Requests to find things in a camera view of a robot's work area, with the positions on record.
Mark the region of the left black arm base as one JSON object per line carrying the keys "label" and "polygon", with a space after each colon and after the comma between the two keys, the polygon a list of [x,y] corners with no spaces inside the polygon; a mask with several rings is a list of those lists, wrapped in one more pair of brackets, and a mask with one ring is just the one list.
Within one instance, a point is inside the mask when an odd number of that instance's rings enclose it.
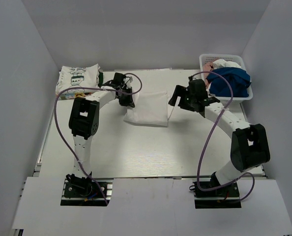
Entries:
{"label": "left black arm base", "polygon": [[111,182],[95,183],[88,177],[66,175],[61,206],[69,207],[106,207],[111,199]]}

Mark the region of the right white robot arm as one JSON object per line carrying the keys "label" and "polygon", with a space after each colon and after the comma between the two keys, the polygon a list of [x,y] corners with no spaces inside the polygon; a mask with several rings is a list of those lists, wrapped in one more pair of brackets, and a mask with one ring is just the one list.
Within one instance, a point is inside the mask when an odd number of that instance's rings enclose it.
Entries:
{"label": "right white robot arm", "polygon": [[211,131],[219,127],[231,139],[229,162],[212,174],[209,188],[199,187],[199,190],[222,196],[229,185],[270,160],[264,126],[240,120],[219,99],[209,97],[203,80],[191,80],[187,87],[177,85],[168,104],[199,113],[214,123]]}

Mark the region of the plain white t-shirt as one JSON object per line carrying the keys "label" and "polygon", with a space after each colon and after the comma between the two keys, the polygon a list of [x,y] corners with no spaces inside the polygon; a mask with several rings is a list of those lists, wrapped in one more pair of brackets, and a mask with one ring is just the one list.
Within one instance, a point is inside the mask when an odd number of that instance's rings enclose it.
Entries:
{"label": "plain white t-shirt", "polygon": [[217,59],[212,62],[213,69],[220,69],[226,67],[242,68],[238,63],[233,61],[226,61],[224,59]]}

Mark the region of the white t-shirt red print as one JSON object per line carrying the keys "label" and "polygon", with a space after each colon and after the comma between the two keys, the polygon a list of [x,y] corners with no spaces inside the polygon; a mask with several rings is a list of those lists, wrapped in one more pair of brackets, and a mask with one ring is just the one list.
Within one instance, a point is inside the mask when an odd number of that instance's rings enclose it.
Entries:
{"label": "white t-shirt red print", "polygon": [[134,108],[129,107],[123,121],[133,125],[167,127],[173,107],[168,91],[139,92],[133,95]]}

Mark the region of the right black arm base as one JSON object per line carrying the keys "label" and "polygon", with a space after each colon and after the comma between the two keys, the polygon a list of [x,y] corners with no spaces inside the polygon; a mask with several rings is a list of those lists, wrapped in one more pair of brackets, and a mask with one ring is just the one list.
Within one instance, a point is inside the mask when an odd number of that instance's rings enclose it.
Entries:
{"label": "right black arm base", "polygon": [[194,192],[195,209],[241,208],[239,189],[236,183],[213,191],[202,191],[197,182],[189,187]]}

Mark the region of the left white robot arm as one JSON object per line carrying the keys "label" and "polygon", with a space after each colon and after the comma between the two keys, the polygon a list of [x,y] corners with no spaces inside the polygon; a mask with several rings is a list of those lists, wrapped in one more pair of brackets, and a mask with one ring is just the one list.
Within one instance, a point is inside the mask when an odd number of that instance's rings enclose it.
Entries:
{"label": "left white robot arm", "polygon": [[134,108],[131,76],[115,73],[111,81],[85,98],[74,99],[69,119],[69,128],[73,135],[74,152],[77,158],[74,161],[72,176],[82,178],[76,183],[76,191],[81,196],[88,196],[92,192],[92,183],[87,181],[91,175],[90,150],[93,136],[99,126],[99,110],[107,103],[117,99],[124,107]]}

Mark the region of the blue t-shirt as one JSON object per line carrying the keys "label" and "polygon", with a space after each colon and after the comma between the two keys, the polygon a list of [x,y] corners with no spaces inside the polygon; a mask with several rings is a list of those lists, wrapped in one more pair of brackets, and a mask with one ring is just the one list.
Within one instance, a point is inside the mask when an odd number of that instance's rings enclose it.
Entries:
{"label": "blue t-shirt", "polygon": [[[251,85],[250,75],[243,69],[226,67],[213,70],[222,76],[231,86],[233,97],[248,97],[248,88]],[[206,80],[210,84],[209,92],[218,97],[230,97],[231,91],[227,83],[219,76],[209,73]]]}

